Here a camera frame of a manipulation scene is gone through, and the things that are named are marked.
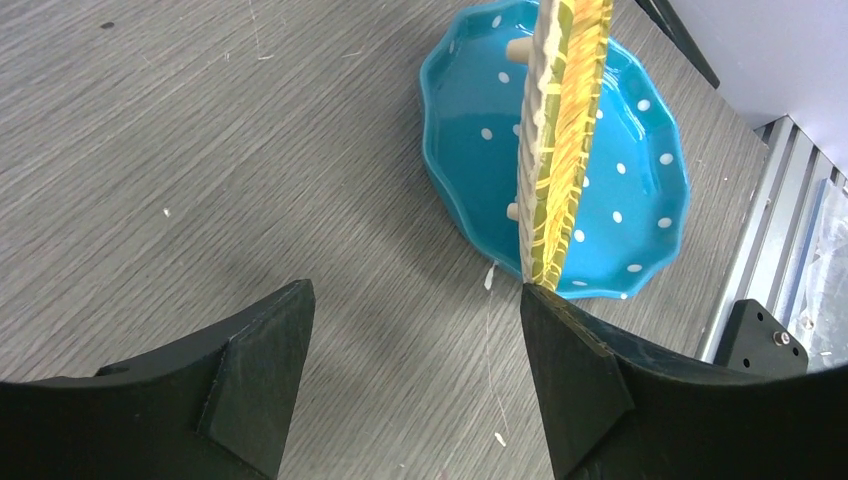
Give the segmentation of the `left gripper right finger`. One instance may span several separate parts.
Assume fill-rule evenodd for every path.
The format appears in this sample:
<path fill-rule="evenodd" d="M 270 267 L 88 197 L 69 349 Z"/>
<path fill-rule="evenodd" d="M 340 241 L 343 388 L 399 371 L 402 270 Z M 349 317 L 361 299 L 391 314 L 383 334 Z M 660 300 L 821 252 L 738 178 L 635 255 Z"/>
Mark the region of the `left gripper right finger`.
<path fill-rule="evenodd" d="M 705 363 L 522 288 L 557 479 L 843 479 L 847 370 L 771 379 Z"/>

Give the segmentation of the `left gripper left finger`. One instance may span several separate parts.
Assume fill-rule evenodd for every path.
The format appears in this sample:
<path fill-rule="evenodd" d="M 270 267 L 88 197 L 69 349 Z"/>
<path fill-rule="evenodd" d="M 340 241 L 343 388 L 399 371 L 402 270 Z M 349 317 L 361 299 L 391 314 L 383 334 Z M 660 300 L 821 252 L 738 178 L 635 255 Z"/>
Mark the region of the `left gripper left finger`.
<path fill-rule="evenodd" d="M 1 385 L 5 479 L 274 479 L 313 330 L 311 281 L 84 378 Z"/>

